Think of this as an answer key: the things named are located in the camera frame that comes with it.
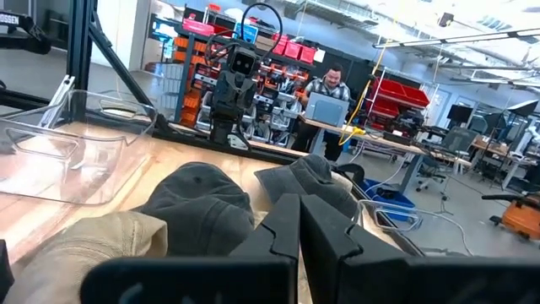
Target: cap brim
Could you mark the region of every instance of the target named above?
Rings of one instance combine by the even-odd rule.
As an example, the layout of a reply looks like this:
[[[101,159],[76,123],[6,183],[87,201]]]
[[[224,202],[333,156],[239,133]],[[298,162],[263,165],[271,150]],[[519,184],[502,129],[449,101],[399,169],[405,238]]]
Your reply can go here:
[[[307,194],[288,166],[257,171],[255,176],[262,184],[272,204],[277,203],[285,193]]]

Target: robot face screen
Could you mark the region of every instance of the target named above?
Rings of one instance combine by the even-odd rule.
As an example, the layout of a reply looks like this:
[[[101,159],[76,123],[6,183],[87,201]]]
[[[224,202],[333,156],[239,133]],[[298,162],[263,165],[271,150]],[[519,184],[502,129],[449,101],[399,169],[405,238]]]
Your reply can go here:
[[[253,70],[255,61],[256,59],[254,57],[248,56],[245,53],[237,52],[235,53],[235,58],[232,61],[230,70],[235,73],[249,75]]]

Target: wooden table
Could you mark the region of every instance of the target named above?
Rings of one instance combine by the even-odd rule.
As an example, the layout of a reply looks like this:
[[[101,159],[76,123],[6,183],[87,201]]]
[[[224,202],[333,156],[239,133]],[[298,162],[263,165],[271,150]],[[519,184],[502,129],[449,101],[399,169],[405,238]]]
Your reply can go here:
[[[319,149],[318,147],[322,146],[322,141],[324,139],[325,131],[328,131],[330,133],[336,133],[336,134],[344,133],[346,138],[349,135],[353,134],[353,131],[354,131],[354,128],[351,126],[349,127],[343,126],[341,128],[337,128],[337,127],[325,124],[323,122],[316,122],[311,119],[307,119],[303,116],[299,116],[299,117],[304,123],[320,128],[315,137],[315,141],[311,144],[311,152],[315,149]],[[365,140],[367,142],[377,144],[379,146],[392,148],[392,149],[395,149],[404,153],[410,153],[414,155],[414,158],[411,161],[411,164],[409,165],[407,172],[405,173],[405,177],[402,179],[402,182],[399,185],[398,189],[399,189],[399,192],[401,193],[407,193],[407,191],[410,188],[412,188],[413,180],[418,175],[419,167],[422,164],[422,159],[427,155],[424,150],[420,149],[417,146],[399,144],[399,143],[392,142],[390,140],[386,140],[382,137],[379,137],[379,138],[371,137],[370,135],[367,135],[367,134],[361,135],[361,134],[356,133],[355,135],[353,135],[353,138],[356,138],[359,140]],[[431,156],[439,160],[453,162],[455,174],[459,172],[459,166],[465,166],[465,167],[471,166],[471,163],[469,161],[463,160],[461,158],[450,157],[449,155],[444,155],[441,153],[432,153]]]
[[[472,143],[472,146],[477,149],[476,154],[474,155],[474,158],[472,159],[472,166],[475,166],[480,159],[482,158],[482,155],[484,151],[486,151],[486,148],[488,152],[498,155],[500,158],[502,158],[499,161],[503,162],[503,170],[506,168],[506,176],[505,179],[502,181],[501,186],[502,189],[505,190],[508,185],[510,184],[510,181],[512,180],[512,177],[516,175],[517,169],[519,166],[535,166],[537,162],[535,160],[530,159],[518,159],[516,157],[513,157],[508,152],[509,147],[508,146],[502,146],[500,144],[494,145],[494,143],[490,144],[488,146],[488,143],[484,142],[481,137],[478,137],[474,143]]]

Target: gray laptop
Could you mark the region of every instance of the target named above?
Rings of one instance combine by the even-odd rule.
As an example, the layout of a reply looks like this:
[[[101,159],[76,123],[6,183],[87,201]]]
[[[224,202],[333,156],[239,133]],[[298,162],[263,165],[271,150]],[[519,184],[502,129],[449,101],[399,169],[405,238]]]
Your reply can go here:
[[[340,128],[344,124],[347,111],[348,101],[311,93],[305,109],[305,118]]]

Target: plaid shirt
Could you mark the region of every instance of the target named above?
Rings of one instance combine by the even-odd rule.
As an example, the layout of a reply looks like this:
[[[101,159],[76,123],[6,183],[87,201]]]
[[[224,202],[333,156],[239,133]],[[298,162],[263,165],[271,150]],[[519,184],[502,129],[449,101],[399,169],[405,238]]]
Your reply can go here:
[[[340,100],[348,101],[348,99],[351,96],[351,93],[347,87],[346,84],[339,83],[337,87],[335,87],[333,90],[328,89],[328,87],[324,84],[324,78],[321,79],[314,79],[312,80],[306,87],[306,92],[311,93],[315,92],[318,94],[328,95],[333,98],[337,98]]]

